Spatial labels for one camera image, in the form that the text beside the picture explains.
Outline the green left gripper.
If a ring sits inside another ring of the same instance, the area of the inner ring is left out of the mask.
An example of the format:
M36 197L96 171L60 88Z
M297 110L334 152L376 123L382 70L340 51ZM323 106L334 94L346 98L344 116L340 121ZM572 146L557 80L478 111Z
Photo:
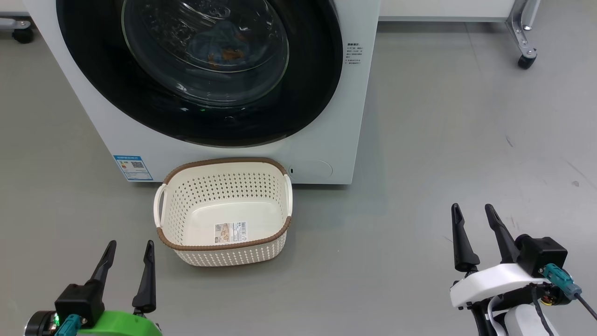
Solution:
M85 285L105 287L107 273L113 265L117 241L108 243L91 278ZM90 329L80 329L78 336L161 336L162 331L150 319L143 315L157 308L155 244L148 240L143 257L144 270L137 295L132 300L133 314L126 311L105 311L96 325Z

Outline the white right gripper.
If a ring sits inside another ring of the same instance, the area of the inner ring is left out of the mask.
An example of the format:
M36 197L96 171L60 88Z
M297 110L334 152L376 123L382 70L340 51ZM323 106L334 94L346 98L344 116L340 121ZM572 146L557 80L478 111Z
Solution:
M463 213L457 203L451 206L454 267L457 272L472 273L450 287L450 300L454 308L464 308L469 302L480 302L531 283L551 282L543 276L531 276L516 264L520 251L515 245L515 240L492 204L485 205L485 212L497 240L501 264L478 272L476 266L480 264L480 260L473 252L465 232Z

